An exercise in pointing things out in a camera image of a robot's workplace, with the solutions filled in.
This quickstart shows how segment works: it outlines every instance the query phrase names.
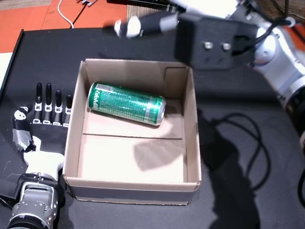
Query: robotic hand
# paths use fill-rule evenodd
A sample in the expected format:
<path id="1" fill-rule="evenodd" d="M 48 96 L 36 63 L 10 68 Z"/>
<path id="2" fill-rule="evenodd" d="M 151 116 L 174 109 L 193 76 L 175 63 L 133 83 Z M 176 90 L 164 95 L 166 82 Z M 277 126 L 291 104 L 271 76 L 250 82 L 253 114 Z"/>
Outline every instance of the robotic hand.
<path id="1" fill-rule="evenodd" d="M 8 229 L 53 229 L 58 209 L 64 203 L 64 190 L 58 181 L 64 162 L 72 96 L 67 95 L 63 118 L 61 91 L 56 91 L 54 108 L 51 94 L 48 83 L 43 111 L 42 85 L 38 83 L 34 115 L 28 117 L 31 106 L 27 105 L 20 107 L 12 118 L 13 142 L 23 153 L 28 168 L 14 191 L 7 191 L 5 195 L 17 202 L 12 208 Z"/>
<path id="2" fill-rule="evenodd" d="M 158 12 L 117 21 L 118 36 L 143 37 L 176 29 L 175 56 L 200 70 L 230 70 L 248 65 L 269 82 L 305 145 L 305 56 L 283 26 L 293 18 L 272 20 L 253 0 L 171 0 L 184 10 Z"/>

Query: open cardboard box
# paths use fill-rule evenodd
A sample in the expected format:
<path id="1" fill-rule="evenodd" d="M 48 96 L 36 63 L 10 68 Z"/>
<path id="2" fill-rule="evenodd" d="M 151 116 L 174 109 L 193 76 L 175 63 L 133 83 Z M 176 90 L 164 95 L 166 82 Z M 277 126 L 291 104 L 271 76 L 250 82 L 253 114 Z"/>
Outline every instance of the open cardboard box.
<path id="1" fill-rule="evenodd" d="M 161 125 L 88 109 L 89 88 L 96 81 L 165 97 Z M 177 62 L 81 62 L 63 177 L 78 200 L 188 204 L 201 183 L 192 70 Z"/>

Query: green aluminum can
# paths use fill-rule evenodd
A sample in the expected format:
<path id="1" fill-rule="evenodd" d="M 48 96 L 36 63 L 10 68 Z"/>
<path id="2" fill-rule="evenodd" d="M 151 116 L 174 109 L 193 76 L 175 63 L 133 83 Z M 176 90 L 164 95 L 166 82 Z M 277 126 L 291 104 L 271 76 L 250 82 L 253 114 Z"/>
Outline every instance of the green aluminum can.
<path id="1" fill-rule="evenodd" d="M 161 96 L 95 82 L 89 91 L 88 107 L 135 121 L 160 125 L 166 101 Z"/>

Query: black tabletop surface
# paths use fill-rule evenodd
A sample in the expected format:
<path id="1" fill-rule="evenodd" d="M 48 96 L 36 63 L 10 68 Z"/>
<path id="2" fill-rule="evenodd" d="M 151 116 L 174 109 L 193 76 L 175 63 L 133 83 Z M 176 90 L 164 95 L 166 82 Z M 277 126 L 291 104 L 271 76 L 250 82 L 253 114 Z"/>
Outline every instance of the black tabletop surface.
<path id="1" fill-rule="evenodd" d="M 107 29 L 24 32 L 0 102 L 0 178 L 10 180 L 26 170 L 12 142 L 10 119 L 16 107 L 33 101 L 37 82 L 73 93 L 81 60 L 175 61 L 174 42 L 174 32 L 135 40 L 116 38 Z M 66 194 L 57 228 L 304 228 L 297 196 L 304 157 L 264 78 L 247 67 L 195 71 L 195 87 L 202 185 L 193 202 L 123 205 L 81 202 Z M 0 228 L 10 216 L 0 205 Z"/>

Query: orange floor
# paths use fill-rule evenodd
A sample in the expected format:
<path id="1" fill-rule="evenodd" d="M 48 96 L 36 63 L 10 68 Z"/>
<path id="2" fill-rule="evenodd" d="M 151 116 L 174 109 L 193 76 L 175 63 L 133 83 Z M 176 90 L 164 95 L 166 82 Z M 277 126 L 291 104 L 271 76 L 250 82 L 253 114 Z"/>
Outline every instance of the orange floor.
<path id="1" fill-rule="evenodd" d="M 301 26 L 301 25 L 296 25 L 295 28 L 299 31 L 300 34 L 303 35 L 303 37 L 305 37 L 305 26 Z M 295 44 L 295 47 L 297 49 L 300 49 L 302 51 L 305 51 L 305 45 L 304 43 L 301 41 L 301 39 L 291 30 L 288 29 L 288 32 Z"/>
<path id="2" fill-rule="evenodd" d="M 52 0 L 49 6 L 26 7 L 12 10 L 0 10 L 0 53 L 12 52 L 21 29 L 47 30 L 69 28 L 57 12 L 59 0 Z M 83 5 L 77 0 L 63 0 L 61 12 L 73 21 Z M 107 0 L 98 0 L 86 7 L 75 23 L 75 28 L 103 27 L 118 19 L 126 19 L 127 7 L 110 4 Z"/>

